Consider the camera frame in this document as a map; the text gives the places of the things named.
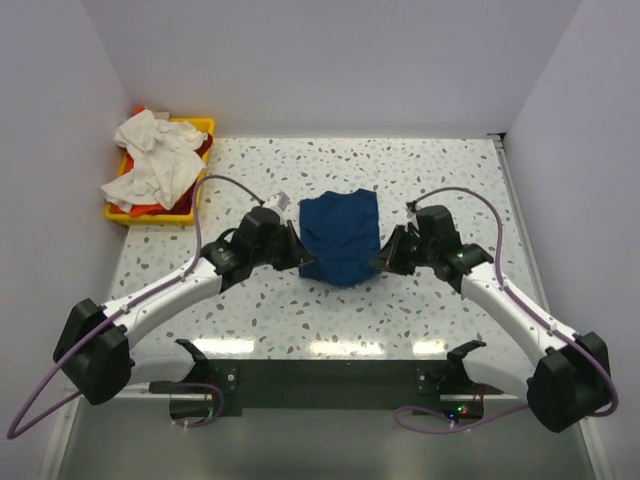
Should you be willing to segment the blue printed t-shirt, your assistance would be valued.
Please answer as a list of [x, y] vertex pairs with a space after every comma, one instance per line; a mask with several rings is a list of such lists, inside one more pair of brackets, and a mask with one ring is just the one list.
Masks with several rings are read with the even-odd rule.
[[315, 260], [299, 276], [336, 288], [350, 288], [374, 278], [369, 262], [380, 252], [379, 209], [373, 191], [327, 191], [299, 207], [300, 239]]

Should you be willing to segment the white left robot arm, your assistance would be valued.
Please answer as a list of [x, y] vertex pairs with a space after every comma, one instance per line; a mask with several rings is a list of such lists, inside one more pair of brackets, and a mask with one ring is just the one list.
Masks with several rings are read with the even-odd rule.
[[162, 279], [104, 304], [77, 303], [53, 359], [81, 396], [103, 404], [126, 386], [148, 381], [150, 362], [130, 352], [163, 323], [246, 281], [257, 267], [284, 271], [313, 260], [291, 222], [274, 209], [255, 207], [215, 241], [197, 243], [190, 262]]

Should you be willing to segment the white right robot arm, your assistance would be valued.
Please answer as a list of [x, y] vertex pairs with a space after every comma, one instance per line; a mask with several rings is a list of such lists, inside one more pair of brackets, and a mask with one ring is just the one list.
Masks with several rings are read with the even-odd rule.
[[523, 399], [548, 430], [561, 432], [616, 406], [606, 343], [595, 333], [577, 333], [513, 286], [495, 256], [462, 242], [446, 207], [422, 208], [396, 226], [369, 264], [397, 275], [430, 268], [491, 317], [524, 352], [531, 372], [520, 375], [497, 365], [482, 353], [479, 340], [450, 351], [448, 361], [472, 382]]

